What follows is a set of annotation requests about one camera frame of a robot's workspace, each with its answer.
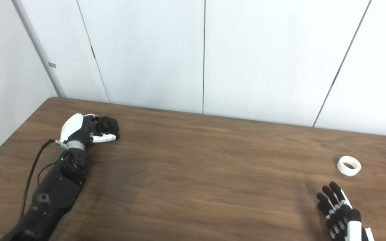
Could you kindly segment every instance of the white robotic hand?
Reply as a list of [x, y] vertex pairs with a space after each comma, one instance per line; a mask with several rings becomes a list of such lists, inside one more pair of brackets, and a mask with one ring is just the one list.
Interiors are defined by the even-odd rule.
[[90, 143], [110, 142], [118, 139], [119, 127], [115, 119], [95, 114], [74, 114], [63, 125], [60, 142]]
[[361, 215], [353, 209], [343, 190], [335, 183], [323, 186], [318, 193], [318, 208], [326, 217], [328, 233], [332, 241], [374, 241], [370, 228], [363, 228]]

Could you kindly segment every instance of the prosthetic hand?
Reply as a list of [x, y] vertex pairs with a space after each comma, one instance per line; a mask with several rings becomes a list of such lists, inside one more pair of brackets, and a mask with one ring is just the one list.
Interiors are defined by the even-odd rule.
[[326, 226], [332, 241], [374, 241], [370, 228], [363, 228], [361, 215], [353, 209], [343, 190], [335, 183], [323, 186], [318, 193], [318, 208], [326, 217]]
[[60, 140], [49, 140], [41, 148], [26, 183], [24, 198], [41, 151], [52, 142], [63, 148], [53, 167], [38, 184], [32, 204], [18, 223], [0, 241], [47, 241], [63, 215], [74, 206], [89, 172], [86, 148], [91, 143], [110, 142], [119, 138], [115, 119], [95, 114], [74, 114], [65, 122]]

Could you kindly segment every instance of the wire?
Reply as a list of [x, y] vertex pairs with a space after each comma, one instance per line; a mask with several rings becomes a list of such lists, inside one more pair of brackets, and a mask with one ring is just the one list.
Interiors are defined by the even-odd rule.
[[55, 165], [58, 161], [55, 161], [54, 163], [50, 163], [49, 165], [45, 166], [43, 169], [41, 169], [41, 171], [38, 173], [37, 175], [37, 185], [40, 184], [40, 174], [46, 169], [48, 168], [49, 166], [52, 166], [52, 165]]
[[35, 166], [37, 165], [38, 159], [40, 158], [40, 155], [43, 152], [43, 150], [46, 149], [46, 147], [53, 142], [55, 142], [55, 140], [49, 139], [46, 143], [44, 143], [44, 145], [41, 147], [40, 151], [38, 152], [37, 157], [35, 157], [34, 163], [32, 164], [32, 167], [31, 167], [31, 172], [29, 173], [29, 176], [28, 176], [28, 180], [26, 181], [19, 219], [23, 217], [23, 213], [25, 212], [25, 204], [26, 204], [26, 197], [28, 196], [29, 183], [31, 182], [32, 175], [34, 174]]

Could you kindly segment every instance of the white plastic ring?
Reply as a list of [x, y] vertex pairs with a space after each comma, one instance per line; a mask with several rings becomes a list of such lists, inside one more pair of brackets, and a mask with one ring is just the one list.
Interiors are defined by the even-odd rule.
[[[345, 163], [351, 165], [352, 168], [347, 167]], [[342, 174], [352, 177], [355, 176], [361, 170], [361, 164], [354, 157], [343, 156], [339, 159], [339, 162], [337, 163], [337, 169], [339, 169]]]

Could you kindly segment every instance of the wood grain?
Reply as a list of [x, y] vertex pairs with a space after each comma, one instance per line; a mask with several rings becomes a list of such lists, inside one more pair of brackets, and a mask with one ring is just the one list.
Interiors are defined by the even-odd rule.
[[[386, 136], [62, 98], [0, 147], [0, 237], [37, 151], [75, 113], [114, 117], [121, 139], [90, 149], [86, 187], [52, 240], [330, 240], [315, 195], [332, 180], [386, 240]], [[50, 145], [37, 169], [59, 154]], [[337, 171], [343, 155], [362, 162], [357, 176]]]

